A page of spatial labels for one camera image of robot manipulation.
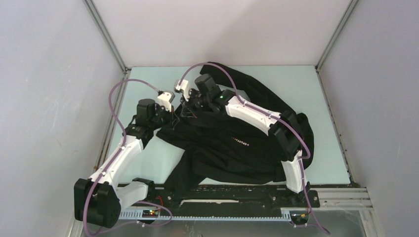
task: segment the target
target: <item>black t-shirt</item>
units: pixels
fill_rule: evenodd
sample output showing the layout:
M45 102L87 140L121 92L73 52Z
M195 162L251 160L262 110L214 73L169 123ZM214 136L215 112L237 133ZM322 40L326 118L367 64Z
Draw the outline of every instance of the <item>black t-shirt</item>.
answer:
M271 111L295 111L262 83L246 74L222 66L233 78L237 89L244 90L250 101ZM219 69L203 66L201 74L210 74L215 83L231 86ZM179 116L182 107L175 113ZM313 131L305 114L296 115L304 141L314 154ZM205 178L220 182L265 184L285 181L281 157L273 152L268 137L258 128L227 115L200 111L195 117L180 117L172 130L164 126L157 136L185 150L181 160L165 182L165 189L181 192L197 186ZM304 160L304 168L312 162Z

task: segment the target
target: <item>gray wall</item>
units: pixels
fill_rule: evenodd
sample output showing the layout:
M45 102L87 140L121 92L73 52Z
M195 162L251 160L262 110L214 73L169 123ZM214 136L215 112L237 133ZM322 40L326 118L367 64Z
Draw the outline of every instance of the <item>gray wall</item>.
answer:
M83 1L1 1L1 236L65 235L121 76Z
M321 76L386 236L418 236L419 1L360 1Z

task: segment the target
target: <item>table surface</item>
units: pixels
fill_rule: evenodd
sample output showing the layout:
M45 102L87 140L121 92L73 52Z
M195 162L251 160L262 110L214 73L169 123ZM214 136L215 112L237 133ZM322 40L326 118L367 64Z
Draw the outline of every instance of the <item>table surface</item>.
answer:
M130 78L142 79L160 90L173 91L173 85L189 67L135 67ZM258 79L297 113L307 115L314 133L314 158L306 169L311 184L349 184L342 153L335 135L334 127L327 109L323 92L313 66L233 66L245 74ZM193 69L185 79L191 84L199 76L201 67ZM121 105L119 118L126 126L136 113L138 100L151 98L157 100L154 90L138 82L128 82ZM173 101L179 105L180 94ZM116 125L111 141L111 151L121 139L122 130ZM183 150L153 137L146 149L130 164L121 182L130 182L140 177L164 183L182 157ZM231 184L205 179L201 184Z

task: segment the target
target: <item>cable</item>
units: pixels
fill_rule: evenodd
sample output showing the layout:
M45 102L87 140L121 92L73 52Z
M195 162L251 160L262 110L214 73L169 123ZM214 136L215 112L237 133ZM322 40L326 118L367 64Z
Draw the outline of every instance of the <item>cable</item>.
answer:
M111 92L109 92L109 97L108 97L109 109L111 110L112 117L114 117L115 121L119 124L119 126L120 126L120 127L121 127L121 129L122 129L123 140L122 140L121 147L117 150L117 152L114 154L114 156L113 156L113 157L111 158L111 160L108 162L108 164L107 164L107 165L103 168L103 172L106 172L106 171L108 170L108 168L109 168L109 167L111 166L111 164L114 162L114 160L116 159L116 157L117 157L117 156L121 153L121 151L122 151L122 147L124 147L124 146L125 146L125 144L126 144L126 131L125 131L125 128L124 128L124 126L122 125L121 121L118 119L118 116L117 116L117 114L115 113L115 110L114 110L114 108L113 108L113 106L112 106L112 95L113 95L113 93L114 93L115 89L116 89L118 86L120 86L120 85L121 85L121 84L123 84L123 83L129 82L129 81L137 81L137 82L141 82L141 83L146 84L147 86L151 87L153 90L155 90L155 91L157 91L157 92L160 92L160 90L159 90L159 89L157 89L156 87L154 87L154 86L152 86L151 84L149 84L148 82L145 82L145 81L140 80L140 79L125 79L125 80L120 81L119 83L115 84L115 85L114 85L114 87L112 87ZM100 227L100 228L98 229L98 231L96 231L95 233L93 233L93 234L92 234L92 233L90 232L90 230L89 230L89 229L88 229L88 227L87 227L87 210L88 210L88 207L89 207L90 198L92 197L93 191L94 191L94 189L96 188L97 183L99 182L99 180L103 177L103 172L102 172L102 173L100 173L100 174L98 175L97 179L93 182L93 185L92 185L92 187L90 188L90 190L89 190L89 192L88 192L88 194L87 194L86 202L84 203L84 209L83 209L83 229L84 229L84 232L86 233L86 235L87 235L88 237L94 237L94 236L97 236L98 234L109 232L109 231L111 231L111 230L114 230L114 229L117 229L117 228L121 227L122 225L127 225L127 224L131 224L131 223L137 223L137 222L123 223L123 224L121 224L121 225L118 225L118 226L116 226L116 227L114 227L114 228L111 228L111 229L109 229L109 230L105 230L105 231L101 231L102 227ZM153 205L153 206L156 206L156 205L157 205L157 204L154 204L154 203L151 203L151 202L146 202L146 201L142 201L141 203L143 203L143 204L148 204L148 205ZM171 212L170 212L167 208L165 208L165 207L161 207L161 208L163 208L164 210L168 211L168 212L169 212L169 214L170 214L170 219L169 219L169 221L167 221L167 222L165 222L165 223L164 223L164 225L165 225L165 224L169 223L169 222L172 220L173 215L172 215L172 213L171 213Z
M318 219L317 219L317 217L316 217L316 215L314 214L314 212L313 212L313 208L311 207L311 203L310 203L310 199L308 198L308 194L307 194L307 189L305 188L305 181L304 181L304 179L305 179L305 175L304 175L304 166L303 166L303 164L302 164L302 160L303 159L308 159L308 158L310 158L311 157L311 153L310 153L310 150L308 149L308 147L307 147L307 144L304 142L304 140L300 137L300 135L297 133L297 131L295 131L294 129L293 129L293 127L291 127L288 123L286 123L285 121L283 121L282 119L280 119L280 118L278 118L278 117L276 117L276 116L273 116L272 114L270 114L270 113L267 113L267 112L265 112L265 111L263 111L263 110L261 110L261 109L259 109L259 108L257 108L257 107L255 107L255 106L252 106L252 105L249 105L248 103L245 103L245 101L244 100L242 100L241 99L241 97L240 97L240 95L239 95L239 92L237 91L237 88L236 88L236 84L234 84L234 81L233 81L233 79L231 78L231 76L228 74L228 72L225 70L225 69L223 69L221 66L219 66L219 65L217 65L217 64L214 64L214 63L199 63L199 64L195 64L194 66L192 66L192 67L190 67L184 74L183 74L183 76L182 76L182 78L179 80L179 83L178 83L178 85L180 85L181 83L182 83L182 81L185 79L185 77L186 77L186 75L193 69L193 68L195 68L195 67L198 67L198 66L203 66L203 65L209 65L209 66L213 66L213 67L216 67L216 68L218 68L218 69L220 69L227 77L228 77L228 79L230 80L230 82L231 82L231 84L233 85L233 89L234 89L234 92L235 92L235 94L236 94L236 97L237 97L237 99L239 100L239 102L241 103L241 104L243 104L244 106L247 106L247 107L249 107L249 108L251 108L251 109L253 109L253 110L255 110L255 111L258 111L258 112L260 112L260 113L262 113L262 114L264 114L264 115L266 115L266 116L269 116L270 118L273 118L273 119L275 119L276 121L278 121L278 122L280 122L280 123L282 123L285 127L287 127L293 134L294 134L294 136L298 139L298 141L300 142L300 144L303 146L303 148L304 148L304 150L307 152L307 156L305 156L305 157L298 157L298 163L299 163L299 166L300 166L300 170L301 170L301 179L302 179L302 186L303 186L303 191L304 191L304 196L305 196L305 198L306 198L306 200L307 200L307 204L308 204L308 207L309 207L309 209L310 209L310 212L311 212L311 214L313 215L313 217L314 217L314 220L316 221L316 225L314 225L314 224L309 224L309 225L314 225L314 226L317 226L317 227L319 227L325 234L327 234L327 235L330 235L331 233L330 233L330 231L328 231L325 227L323 227L321 224L320 224L320 222L318 221Z

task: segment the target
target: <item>purple cable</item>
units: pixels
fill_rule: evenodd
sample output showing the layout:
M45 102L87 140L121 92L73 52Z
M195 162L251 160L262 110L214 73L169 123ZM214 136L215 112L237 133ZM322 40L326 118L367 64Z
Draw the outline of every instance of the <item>purple cable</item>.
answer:
M253 109L253 110L255 110L255 111L258 111L258 112L260 112L260 113L262 113L262 114L264 114L264 115L266 115L266 116L270 116L271 118L273 118L273 119L275 119L276 121L278 121L278 122L280 122L280 123L282 123L285 127L287 127L293 134L294 134L294 136L298 139L298 141L301 143L301 145L304 147L304 149L305 149L305 151L307 152L307 156L305 156L305 157L299 157L298 158L298 163L299 163L299 166L300 166L300 169L301 169L301 179L303 180L303 191L304 191L304 196L305 196L305 198L306 198L306 200L307 200L307 203L308 203L308 207L310 208L310 211L311 211L311 213L312 213L312 215L313 215L313 217L314 217L314 220L316 221L316 225L314 225L314 224L310 224L310 225L313 225L313 226L317 226L317 227L319 227L324 233L326 233L327 235L330 235L331 233L326 229L326 228L324 228L321 224L320 224L320 222L317 220L317 217L316 217L316 215L314 214L314 212L313 212L313 208L311 207L311 203L310 203L310 199L308 198L308 194L307 194L307 189L305 188L305 185L304 185L304 178L305 178L305 175L304 175L304 166L303 166L303 164L302 164L302 159L308 159L308 158L310 158L311 157L311 153L310 153L310 150L308 149L308 146L307 146L307 144L304 142L304 140L300 137L300 135L297 133L297 131L295 131L294 129L293 129L293 127L291 127L288 123L286 123L285 121L283 121L282 119L280 119L280 118L278 118L278 117L276 117L276 116L272 116L270 113L267 113L267 112L265 112L265 111L263 111L263 110L261 110L261 109L259 109L259 108L257 108L257 107L255 107L255 106L252 106L252 105L249 105L249 104L247 104L247 103L245 103L244 102L244 100L242 100L241 99L241 97L240 97L240 95L239 95L239 93L238 93L238 91L237 91L237 87L236 87L236 84L234 84L234 81L233 81L233 79L231 78L231 76L228 74L228 72L226 71L226 70L224 70L222 67L220 67L219 65L217 65L217 64L214 64L214 63L199 63L199 64L195 64L194 66L192 66L192 67L190 67L184 74L183 74L183 76L182 76L182 78L179 80L179 83L178 83L178 85L180 85L181 83L182 83L182 81L185 79L185 77L186 77L186 75L193 69L193 68L195 68L195 67L198 67L198 66L203 66L203 65L209 65L209 66L213 66L213 67L216 67L216 68L218 68L218 69L220 69L227 77L228 77L228 79L230 80L230 82L231 82L231 84L233 85L233 88L234 88L234 92L236 93L236 97L237 97L237 99L239 100L239 102L240 103L242 103L244 106L247 106L247 107L249 107L249 108L251 108L251 109Z
M155 90L155 91L157 91L157 92L160 92L160 90L159 90L159 89L157 89L156 87L154 87L154 86L152 86L151 84L149 84L148 82L145 82L145 81L140 80L140 79L125 79L125 80L120 81L119 83L115 84L115 85L114 85L114 87L111 89L111 92L109 92L109 97L108 97L109 109L111 110L112 116L114 117L115 121L116 121L116 122L119 124L119 126L121 127L121 129L122 129L122 134L123 134L123 137L124 137L124 138L123 138L123 141L122 141L121 148L119 148L119 149L117 150L117 152L115 153L115 155L111 158L111 160L108 162L108 164L107 164L107 165L103 168L103 172L106 172L106 171L108 170L108 168L109 168L109 167L111 166L111 164L114 162L114 160L116 159L116 157L117 157L117 156L121 153L121 151L122 151L122 147L123 147L123 146L125 146L125 143L126 143L126 131L125 131L125 128L124 128L124 126L122 125L121 121L118 119L118 116L117 116L117 114L115 113L115 110L114 110L114 108L113 108L113 106L112 106L112 95L113 95L113 93L114 93L115 89L116 89L118 86L120 86L120 85L121 85L121 84L123 84L123 83L129 82L129 81L137 81L137 82L141 82L141 83L146 84L147 86L151 87L153 90ZM116 227L114 227L114 228L111 228L111 229L109 229L109 230L105 230L105 231L102 231L102 232L101 232L102 227L101 227L101 228L99 228L99 229L98 229L98 231L97 231L97 232L95 232L95 233L93 233L93 234L90 232L90 230L89 230L89 229L88 229L88 227L87 227L87 209L88 209L88 207L89 207L90 197L92 197L92 195L93 195L93 191L94 191L94 189L96 188L97 183L99 182L99 180L100 180L102 177L103 177L103 174L102 174L102 173L100 173L100 174L98 175L97 179L93 182L93 185L92 185L92 187L90 188L90 190L89 190L89 192L88 192L88 194L87 194L86 202L84 203L84 210L83 210L83 229L84 229L84 232L86 233L86 235L87 235L88 237L94 237L94 236L97 236L98 234L105 233L105 232L109 232L109 231L111 231L111 230L117 229L117 228L119 228L119 227L121 227L121 226L124 226L124 225L127 225L127 224L137 223L137 222L127 222L127 223L123 223L123 224L121 224L121 225L118 225L118 226L116 226ZM172 215L172 213L171 213L171 212L170 212L167 208L165 208L165 207L163 207L163 206L160 206L160 205L157 205L157 204L154 204L154 203L151 203L151 202L146 202L146 201L141 201L141 203L144 203L144 204L148 204L148 205L152 205L152 206L157 206L157 207L163 208L164 210L168 211L168 213L170 214L170 219L169 219L167 222L165 222L165 223L163 223L163 224L160 224L160 225L156 225L156 226L162 226L162 225L165 225L165 224L169 223L169 222L172 220L173 215Z

